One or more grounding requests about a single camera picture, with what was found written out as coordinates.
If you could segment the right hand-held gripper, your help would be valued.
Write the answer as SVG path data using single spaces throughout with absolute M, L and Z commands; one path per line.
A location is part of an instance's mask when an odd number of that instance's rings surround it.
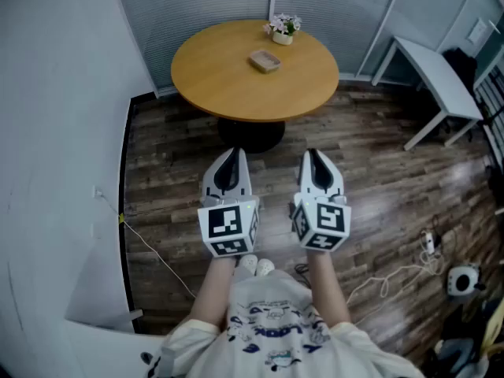
M 333 252 L 350 236 L 351 208 L 324 196 L 344 194 L 343 177 L 333 161 L 320 150 L 308 149 L 302 155 L 292 225 L 301 247 Z

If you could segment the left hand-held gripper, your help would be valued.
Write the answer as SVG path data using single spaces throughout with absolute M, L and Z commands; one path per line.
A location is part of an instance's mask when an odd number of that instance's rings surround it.
M 204 196 L 242 197 L 234 202 L 198 209 L 202 241 L 214 258 L 254 252 L 259 227 L 259 197 L 252 195 L 246 153 L 234 147 L 221 154 L 205 171 Z

